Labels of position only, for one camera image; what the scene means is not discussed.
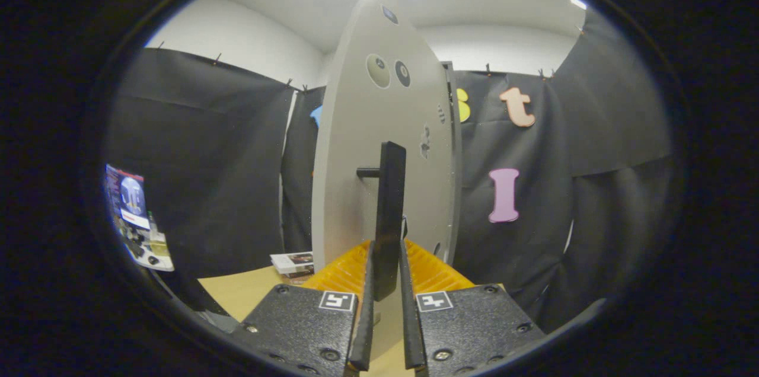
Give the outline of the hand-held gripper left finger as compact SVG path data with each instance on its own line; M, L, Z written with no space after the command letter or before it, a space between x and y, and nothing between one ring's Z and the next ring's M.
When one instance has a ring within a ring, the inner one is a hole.
M358 292L280 283L231 332L244 352L290 375L357 375L371 362L374 242L365 241L323 269L319 282L353 263Z

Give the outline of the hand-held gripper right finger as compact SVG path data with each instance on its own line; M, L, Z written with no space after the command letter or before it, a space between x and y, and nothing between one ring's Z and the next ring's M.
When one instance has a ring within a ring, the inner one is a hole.
M545 338L498 283L477 285L419 245L400 242L406 368L417 376L480 376Z

